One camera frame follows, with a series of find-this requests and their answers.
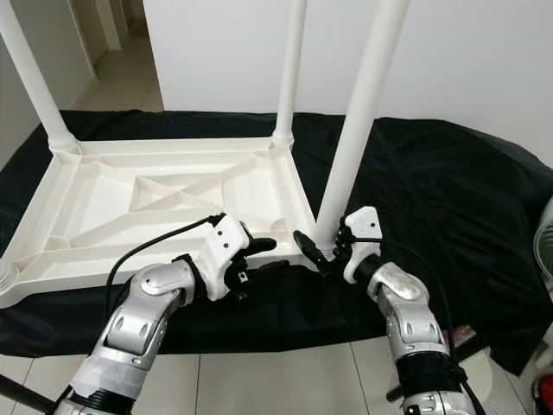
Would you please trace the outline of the large pink towel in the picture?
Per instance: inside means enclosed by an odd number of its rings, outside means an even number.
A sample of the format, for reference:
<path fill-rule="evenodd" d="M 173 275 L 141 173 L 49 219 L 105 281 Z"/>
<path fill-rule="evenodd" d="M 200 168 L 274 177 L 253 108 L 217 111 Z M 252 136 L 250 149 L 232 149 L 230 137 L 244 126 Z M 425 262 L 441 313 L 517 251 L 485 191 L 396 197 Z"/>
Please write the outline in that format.
<path fill-rule="evenodd" d="M 457 347 L 459 347 L 460 344 L 465 344 L 477 335 L 477 332 L 475 332 L 470 325 L 462 325 L 462 327 L 453 329 L 451 333 L 453 333 L 451 335 L 451 340 L 453 340 L 453 343 L 457 345 Z"/>

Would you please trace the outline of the white plastic table top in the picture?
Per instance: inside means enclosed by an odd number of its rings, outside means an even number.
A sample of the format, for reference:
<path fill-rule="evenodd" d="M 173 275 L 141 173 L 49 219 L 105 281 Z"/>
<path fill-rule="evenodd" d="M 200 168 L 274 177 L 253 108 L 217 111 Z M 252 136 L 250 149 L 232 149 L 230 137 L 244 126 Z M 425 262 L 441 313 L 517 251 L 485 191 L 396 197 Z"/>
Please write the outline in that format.
<path fill-rule="evenodd" d="M 19 225 L 3 254 L 19 270 L 0 291 L 4 308 L 31 294 L 99 287 L 119 257 L 163 233 L 176 236 L 127 259 L 118 282 L 198 254 L 213 231 L 204 219 L 214 214 L 276 239 L 272 252 L 249 257 L 252 268 L 303 265 L 293 233 L 315 230 L 291 147 L 268 137 L 83 142 L 80 154 L 54 154 L 39 174 L 21 169 L 16 185 L 31 196 L 16 203 Z"/>

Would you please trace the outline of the white plastic table leg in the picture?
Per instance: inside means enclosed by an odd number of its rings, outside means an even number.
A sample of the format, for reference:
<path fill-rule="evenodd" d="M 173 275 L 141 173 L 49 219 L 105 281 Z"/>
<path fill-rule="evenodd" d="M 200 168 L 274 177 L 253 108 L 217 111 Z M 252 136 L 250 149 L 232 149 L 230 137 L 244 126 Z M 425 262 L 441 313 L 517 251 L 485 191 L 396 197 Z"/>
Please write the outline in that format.
<path fill-rule="evenodd" d="M 48 90 L 48 84 L 45 83 L 10 0 L 0 0 L 0 35 L 35 113 L 47 133 L 48 148 L 52 153 L 80 154 L 79 139 L 68 130 L 60 115 L 60 108 Z"/>
<path fill-rule="evenodd" d="M 326 253 L 335 247 L 334 239 L 339 230 L 340 218 L 345 214 L 362 163 L 410 1 L 379 0 L 372 16 L 327 186 L 321 198 L 321 209 L 316 218 L 313 239 Z"/>
<path fill-rule="evenodd" d="M 294 143 L 292 124 L 296 110 L 296 95 L 299 91 L 307 4 L 308 0 L 292 0 L 291 9 L 289 9 L 289 27 L 282 66 L 279 107 L 277 107 L 276 123 L 271 138 L 273 145 L 291 146 Z"/>
<path fill-rule="evenodd" d="M 10 262 L 1 259 L 0 261 L 0 291 L 5 292 L 10 289 L 11 285 L 15 283 L 17 277 L 19 277 L 19 270 L 15 265 Z"/>

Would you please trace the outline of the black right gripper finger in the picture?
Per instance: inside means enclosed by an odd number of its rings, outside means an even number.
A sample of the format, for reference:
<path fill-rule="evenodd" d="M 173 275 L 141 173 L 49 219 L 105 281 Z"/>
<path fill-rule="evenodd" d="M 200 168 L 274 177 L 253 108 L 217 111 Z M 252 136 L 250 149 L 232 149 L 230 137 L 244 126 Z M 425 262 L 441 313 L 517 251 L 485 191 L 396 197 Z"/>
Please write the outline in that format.
<path fill-rule="evenodd" d="M 324 252 L 321 251 L 306 233 L 296 230 L 294 232 L 294 242 L 299 246 L 300 252 L 307 258 L 307 261 L 315 265 L 317 272 L 320 274 L 328 274 L 332 271 L 331 262 L 329 262 L 327 257 L 324 256 Z"/>

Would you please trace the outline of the black metal table leg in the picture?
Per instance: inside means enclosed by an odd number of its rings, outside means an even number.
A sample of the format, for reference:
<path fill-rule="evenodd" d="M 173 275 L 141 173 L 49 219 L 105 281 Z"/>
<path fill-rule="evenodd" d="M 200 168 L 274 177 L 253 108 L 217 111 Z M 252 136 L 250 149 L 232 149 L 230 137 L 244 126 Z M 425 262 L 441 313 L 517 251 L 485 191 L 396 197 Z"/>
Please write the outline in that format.
<path fill-rule="evenodd" d="M 470 359 L 482 352 L 483 349 L 487 347 L 487 342 L 485 337 L 481 335 L 475 335 L 469 337 L 469 339 L 459 341 L 455 344 L 455 350 L 450 355 L 450 362 L 447 364 L 447 367 L 458 367 L 458 370 L 454 371 L 454 374 L 448 375 L 448 384 L 450 386 L 455 386 L 455 390 L 461 391 L 461 375 L 460 375 L 460 363 L 464 360 Z M 400 375 L 400 381 L 395 385 L 390 391 L 385 395 L 385 399 L 388 402 L 398 402 L 401 398 L 406 398 L 407 390 L 404 388 L 404 379 L 408 380 L 408 383 L 412 383 L 411 379 L 411 370 L 406 370 L 408 375 Z"/>
<path fill-rule="evenodd" d="M 32 410 L 43 412 L 44 415 L 53 415 L 54 400 L 45 398 L 31 388 L 16 383 L 15 380 L 3 375 L 0 375 L 0 396 L 31 407 Z"/>

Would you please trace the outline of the black red floor device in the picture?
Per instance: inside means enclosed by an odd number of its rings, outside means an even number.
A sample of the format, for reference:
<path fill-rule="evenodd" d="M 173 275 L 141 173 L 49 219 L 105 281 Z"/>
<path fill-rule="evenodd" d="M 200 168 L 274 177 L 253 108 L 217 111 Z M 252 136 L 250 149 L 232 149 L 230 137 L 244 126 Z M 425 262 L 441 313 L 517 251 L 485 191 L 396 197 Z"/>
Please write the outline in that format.
<path fill-rule="evenodd" d="M 531 392 L 537 406 L 553 411 L 553 373 L 537 376 L 532 384 Z"/>

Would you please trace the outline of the white standing fan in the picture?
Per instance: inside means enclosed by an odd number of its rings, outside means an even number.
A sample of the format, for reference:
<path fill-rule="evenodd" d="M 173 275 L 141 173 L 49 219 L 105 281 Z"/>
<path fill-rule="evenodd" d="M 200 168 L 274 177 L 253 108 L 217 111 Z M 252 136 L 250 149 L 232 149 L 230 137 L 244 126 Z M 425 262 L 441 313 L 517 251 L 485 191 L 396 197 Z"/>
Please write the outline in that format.
<path fill-rule="evenodd" d="M 473 196 L 446 227 L 462 323 L 510 374 L 553 365 L 553 194 Z"/>

